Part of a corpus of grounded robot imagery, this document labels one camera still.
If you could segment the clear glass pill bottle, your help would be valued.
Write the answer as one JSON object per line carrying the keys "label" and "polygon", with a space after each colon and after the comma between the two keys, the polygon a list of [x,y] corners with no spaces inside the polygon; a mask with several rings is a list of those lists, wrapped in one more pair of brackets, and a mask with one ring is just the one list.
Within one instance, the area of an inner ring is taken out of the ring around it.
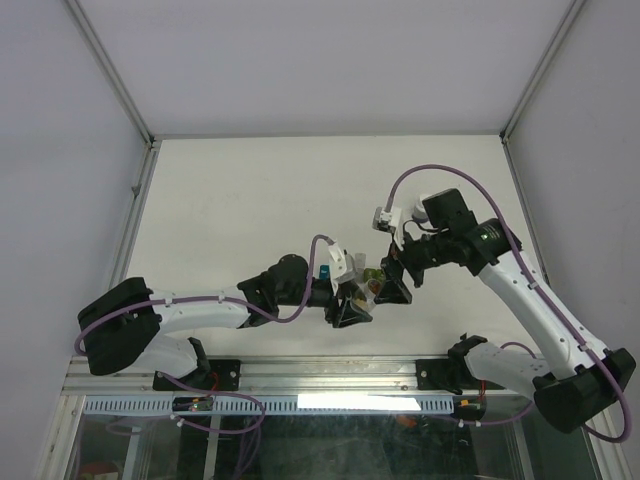
{"label": "clear glass pill bottle", "polygon": [[364,283],[355,283],[352,303],[363,311],[371,312],[376,306],[375,298],[382,286],[383,283],[374,278]]}

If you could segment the weekly pill organizer strip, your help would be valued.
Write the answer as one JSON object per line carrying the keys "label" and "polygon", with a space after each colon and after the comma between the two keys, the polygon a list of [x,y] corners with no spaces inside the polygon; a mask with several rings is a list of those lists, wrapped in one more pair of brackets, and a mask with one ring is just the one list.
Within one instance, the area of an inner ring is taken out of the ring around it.
{"label": "weekly pill organizer strip", "polygon": [[[352,255],[354,257],[355,269],[356,269],[356,278],[354,279],[357,283],[364,283],[369,279],[377,279],[382,283],[386,280],[384,272],[380,268],[367,267],[365,265],[366,255],[364,253],[356,253]],[[318,268],[319,279],[329,279],[329,259],[322,264]]]}

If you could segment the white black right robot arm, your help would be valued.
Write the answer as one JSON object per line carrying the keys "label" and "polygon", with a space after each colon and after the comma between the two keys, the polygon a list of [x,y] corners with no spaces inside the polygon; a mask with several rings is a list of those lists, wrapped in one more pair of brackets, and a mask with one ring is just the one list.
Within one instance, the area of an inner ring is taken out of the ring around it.
{"label": "white black right robot arm", "polygon": [[409,304],[403,277],[415,287],[431,268],[456,264],[491,289],[514,314],[539,352],[507,351],[481,336],[463,336],[448,351],[448,378],[459,387],[486,380],[531,400],[556,430],[571,433],[617,401],[636,361],[610,349],[562,304],[523,254],[519,240],[491,218],[478,222],[457,189],[422,202],[432,231],[413,238],[397,207],[376,210],[373,227],[392,242],[381,261],[385,282],[378,304]]}

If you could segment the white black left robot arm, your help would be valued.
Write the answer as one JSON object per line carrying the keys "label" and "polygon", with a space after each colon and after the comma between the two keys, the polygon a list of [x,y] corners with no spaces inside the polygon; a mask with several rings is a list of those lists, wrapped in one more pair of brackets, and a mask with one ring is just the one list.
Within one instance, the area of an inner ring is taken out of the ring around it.
{"label": "white black left robot arm", "polygon": [[353,279],[315,278],[303,257],[289,254],[257,276],[193,302],[153,290],[141,277],[126,279],[79,312],[78,347],[94,376],[134,367],[201,388],[210,376],[202,342],[177,339],[175,333],[257,328],[277,317],[281,307],[319,308],[334,328],[373,319]]}

